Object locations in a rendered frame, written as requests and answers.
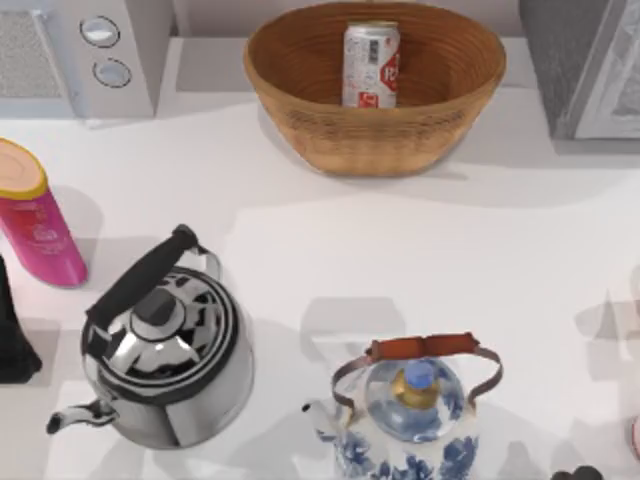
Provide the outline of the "woven wooden basket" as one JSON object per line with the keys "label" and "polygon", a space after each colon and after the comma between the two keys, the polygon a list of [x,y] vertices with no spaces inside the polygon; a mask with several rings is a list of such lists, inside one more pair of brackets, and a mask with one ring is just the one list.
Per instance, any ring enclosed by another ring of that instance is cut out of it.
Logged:
{"label": "woven wooden basket", "polygon": [[[351,23],[399,29],[397,104],[341,103],[343,41]],[[469,132],[506,70],[500,38],[483,24],[415,1],[347,0],[290,10],[244,48],[245,73],[284,140],[310,166],[343,176],[426,169]]]}

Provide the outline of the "red and white can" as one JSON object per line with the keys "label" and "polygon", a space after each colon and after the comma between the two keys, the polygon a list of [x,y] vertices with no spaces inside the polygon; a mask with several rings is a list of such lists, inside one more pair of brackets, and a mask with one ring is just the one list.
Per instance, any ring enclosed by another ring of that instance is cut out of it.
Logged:
{"label": "red and white can", "polygon": [[342,105],[395,108],[400,66],[397,22],[350,22],[344,33]]}

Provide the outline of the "blue and white teapot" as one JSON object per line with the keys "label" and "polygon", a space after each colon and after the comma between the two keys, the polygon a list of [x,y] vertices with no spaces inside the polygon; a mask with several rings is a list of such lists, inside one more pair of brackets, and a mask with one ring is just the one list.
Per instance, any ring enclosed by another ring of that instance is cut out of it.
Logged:
{"label": "blue and white teapot", "polygon": [[503,370],[465,390],[445,361],[456,354],[501,361],[470,332],[374,340],[333,373],[330,401],[302,406],[338,480],[471,480],[476,399]]}

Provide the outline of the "microwave knob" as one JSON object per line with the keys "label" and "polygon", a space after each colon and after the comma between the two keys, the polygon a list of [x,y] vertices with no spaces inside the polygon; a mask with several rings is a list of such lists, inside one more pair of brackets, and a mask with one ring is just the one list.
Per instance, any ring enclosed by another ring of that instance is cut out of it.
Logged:
{"label": "microwave knob", "polygon": [[130,68],[125,63],[114,58],[95,62],[92,67],[92,73],[101,85],[108,88],[124,88],[132,80]]}
{"label": "microwave knob", "polygon": [[117,24],[105,16],[83,19],[79,25],[82,38],[98,48],[111,48],[120,39]]}

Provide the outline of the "pink bottle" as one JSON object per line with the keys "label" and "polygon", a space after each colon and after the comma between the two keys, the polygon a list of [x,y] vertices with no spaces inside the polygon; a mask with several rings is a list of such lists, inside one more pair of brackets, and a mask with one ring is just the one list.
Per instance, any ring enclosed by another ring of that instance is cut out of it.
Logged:
{"label": "pink bottle", "polygon": [[0,228],[35,278],[68,288],[87,280],[86,264],[43,166],[29,150],[5,138],[0,138]]}

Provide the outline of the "pale microwave oven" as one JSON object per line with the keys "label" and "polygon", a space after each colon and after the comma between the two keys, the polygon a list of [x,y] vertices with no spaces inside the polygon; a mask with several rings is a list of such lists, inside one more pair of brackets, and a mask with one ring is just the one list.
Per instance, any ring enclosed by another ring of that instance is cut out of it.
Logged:
{"label": "pale microwave oven", "polygon": [[[82,38],[80,22],[95,16],[119,27],[111,48]],[[152,118],[175,31],[173,0],[0,0],[0,118]],[[126,87],[94,78],[108,58],[130,68]]]}

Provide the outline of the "small black object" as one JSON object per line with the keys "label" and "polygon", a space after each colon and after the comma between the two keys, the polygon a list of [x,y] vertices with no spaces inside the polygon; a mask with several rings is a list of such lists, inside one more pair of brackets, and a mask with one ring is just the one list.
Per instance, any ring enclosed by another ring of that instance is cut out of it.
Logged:
{"label": "small black object", "polygon": [[573,471],[556,471],[550,480],[604,480],[604,476],[592,465],[580,465]]}

